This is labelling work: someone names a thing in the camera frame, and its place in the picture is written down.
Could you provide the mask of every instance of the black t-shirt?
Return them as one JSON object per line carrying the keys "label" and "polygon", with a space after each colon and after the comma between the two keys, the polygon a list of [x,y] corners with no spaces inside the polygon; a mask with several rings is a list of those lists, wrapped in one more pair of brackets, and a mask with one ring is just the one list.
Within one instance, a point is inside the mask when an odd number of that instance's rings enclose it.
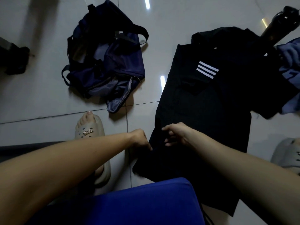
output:
{"label": "black t-shirt", "polygon": [[133,172],[152,181],[185,177],[199,202],[233,216],[238,191],[191,149],[164,146],[161,128],[183,122],[216,141],[247,151],[251,114],[271,118],[299,91],[279,73],[279,57],[250,30],[218,28],[178,45],[155,115],[152,152]]}

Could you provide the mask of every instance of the blue seat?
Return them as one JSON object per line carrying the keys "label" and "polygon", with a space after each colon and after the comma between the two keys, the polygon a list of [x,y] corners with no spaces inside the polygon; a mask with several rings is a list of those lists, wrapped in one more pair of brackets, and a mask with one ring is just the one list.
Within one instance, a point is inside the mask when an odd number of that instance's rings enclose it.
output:
{"label": "blue seat", "polygon": [[205,225],[194,189],[185,178],[47,206],[26,224]]}

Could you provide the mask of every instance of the tiled floor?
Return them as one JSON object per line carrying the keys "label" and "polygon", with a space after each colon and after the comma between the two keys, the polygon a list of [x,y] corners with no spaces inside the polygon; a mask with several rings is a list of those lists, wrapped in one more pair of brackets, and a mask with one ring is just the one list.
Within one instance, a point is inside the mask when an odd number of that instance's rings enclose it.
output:
{"label": "tiled floor", "polygon": [[[0,146],[73,139],[83,112],[93,110],[103,121],[106,134],[143,128],[149,138],[155,111],[177,44],[190,42],[192,34],[217,27],[238,26],[261,34],[262,18],[270,22],[285,5],[300,8],[300,0],[111,0],[149,32],[144,47],[145,81],[118,113],[109,115],[100,98],[84,100],[69,90],[61,78],[68,64],[67,37],[88,12],[86,3],[104,0],[0,0],[0,36],[31,48],[25,74],[0,73]],[[281,42],[300,36],[300,28]],[[276,115],[271,120],[252,114],[248,153],[270,160],[275,146],[285,137],[300,136],[297,115]],[[135,176],[128,152],[111,160],[112,178],[97,193],[149,183]],[[205,208],[217,224],[264,224],[239,202],[235,216]]]}

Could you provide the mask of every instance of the navy blue backpack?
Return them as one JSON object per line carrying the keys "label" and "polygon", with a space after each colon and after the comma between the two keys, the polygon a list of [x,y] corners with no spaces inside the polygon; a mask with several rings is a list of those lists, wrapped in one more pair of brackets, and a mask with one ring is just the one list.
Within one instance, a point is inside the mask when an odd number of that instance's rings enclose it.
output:
{"label": "navy blue backpack", "polygon": [[[88,10],[68,38],[69,65],[62,77],[85,98],[105,98],[107,110],[116,113],[145,78],[138,35],[146,43],[149,34],[109,0]],[[70,83],[63,76],[67,70]]]}

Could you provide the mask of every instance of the three white stripes logo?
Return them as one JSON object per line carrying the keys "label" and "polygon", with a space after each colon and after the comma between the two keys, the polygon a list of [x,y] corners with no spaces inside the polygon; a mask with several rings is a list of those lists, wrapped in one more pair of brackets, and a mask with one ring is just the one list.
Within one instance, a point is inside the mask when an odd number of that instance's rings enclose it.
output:
{"label": "three white stripes logo", "polygon": [[216,75],[216,73],[219,71],[218,69],[208,65],[208,64],[205,64],[204,62],[202,61],[199,61],[199,65],[198,65],[198,68],[197,70],[204,74],[205,76],[208,76],[209,78],[214,78],[214,75]]}

